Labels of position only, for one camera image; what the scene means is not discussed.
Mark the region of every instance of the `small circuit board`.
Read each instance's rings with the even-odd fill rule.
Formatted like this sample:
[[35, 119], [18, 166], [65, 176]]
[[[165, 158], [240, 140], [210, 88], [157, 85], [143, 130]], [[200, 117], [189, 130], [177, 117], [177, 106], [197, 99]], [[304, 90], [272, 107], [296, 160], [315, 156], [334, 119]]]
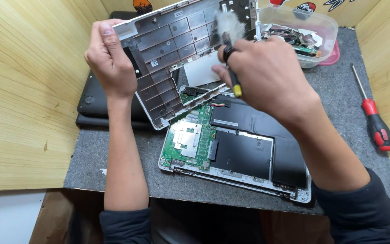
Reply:
[[[183, 103], [194, 98], [180, 95]], [[162, 153], [165, 162], [160, 165], [169, 167], [171, 163], [186, 163], [200, 170], [210, 168], [209, 151], [217, 130], [209, 125], [211, 111], [209, 103], [201, 103], [171, 120]]]

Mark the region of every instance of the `hand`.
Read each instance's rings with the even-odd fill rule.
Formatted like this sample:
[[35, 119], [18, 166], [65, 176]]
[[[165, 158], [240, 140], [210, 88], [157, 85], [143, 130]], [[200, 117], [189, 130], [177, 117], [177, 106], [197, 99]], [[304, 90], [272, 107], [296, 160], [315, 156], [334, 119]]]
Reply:
[[90, 46], [84, 53], [85, 61], [93, 70], [110, 100], [130, 100], [137, 90], [137, 78], [133, 65], [123, 51], [112, 25], [124, 22], [108, 19], [94, 22]]
[[[223, 60], [222, 46], [218, 51]], [[263, 111], [282, 124], [299, 123], [313, 108], [323, 109], [320, 97], [308, 84], [291, 45], [277, 37], [253, 43], [238, 40], [228, 59], [242, 87], [242, 99], [253, 108]], [[226, 67], [212, 67], [231, 87]]]

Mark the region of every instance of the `workbench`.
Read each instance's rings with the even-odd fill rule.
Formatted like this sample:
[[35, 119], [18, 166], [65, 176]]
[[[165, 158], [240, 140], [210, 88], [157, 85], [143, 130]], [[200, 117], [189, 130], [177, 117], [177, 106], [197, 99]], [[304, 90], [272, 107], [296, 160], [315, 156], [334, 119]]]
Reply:
[[[306, 79], [320, 95], [326, 113], [337, 131], [362, 163], [379, 175], [390, 197], [390, 160], [386, 153], [374, 148], [368, 136], [365, 114], [360, 107], [362, 98], [350, 68], [350, 63], [354, 63], [368, 97], [372, 97], [355, 31], [339, 29], [337, 40], [341, 52], [339, 61], [332, 66], [317, 66], [305, 73]], [[158, 132], [134, 132], [151, 197], [323, 214], [317, 203], [311, 208], [299, 206], [280, 197], [161, 171], [158, 160], [165, 132], [166, 129]], [[106, 175], [101, 169], [107, 167], [108, 142], [107, 128], [81, 129], [65, 178], [65, 188], [105, 190]]]

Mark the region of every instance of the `red screwdriver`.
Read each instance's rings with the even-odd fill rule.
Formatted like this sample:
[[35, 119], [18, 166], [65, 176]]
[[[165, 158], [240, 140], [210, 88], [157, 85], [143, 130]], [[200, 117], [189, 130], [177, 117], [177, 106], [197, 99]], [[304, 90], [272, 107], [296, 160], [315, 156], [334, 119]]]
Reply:
[[364, 87], [360, 82], [358, 73], [356, 72], [355, 66], [353, 64], [351, 64], [351, 69], [355, 74], [355, 78], [359, 83], [360, 91], [364, 96], [364, 100], [362, 101], [362, 108], [367, 115], [368, 130], [370, 135], [380, 151], [390, 151], [390, 130], [377, 112], [376, 103], [371, 98], [367, 98]]

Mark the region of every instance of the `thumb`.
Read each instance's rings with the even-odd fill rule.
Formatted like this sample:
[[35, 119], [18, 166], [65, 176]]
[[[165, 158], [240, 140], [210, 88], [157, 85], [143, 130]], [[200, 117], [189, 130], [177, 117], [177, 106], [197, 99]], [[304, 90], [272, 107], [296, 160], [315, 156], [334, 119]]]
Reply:
[[104, 21], [100, 24], [100, 29], [102, 33], [103, 43], [108, 49], [109, 54], [111, 55], [114, 62], [125, 58], [126, 54], [123, 51], [120, 39], [118, 38], [112, 26]]
[[225, 82], [228, 87], [232, 87], [231, 85], [231, 77], [230, 77], [230, 72], [228, 69], [220, 64], [215, 64], [211, 67], [213, 72], [215, 72], [217, 75], [219, 75], [219, 78], [221, 81]]

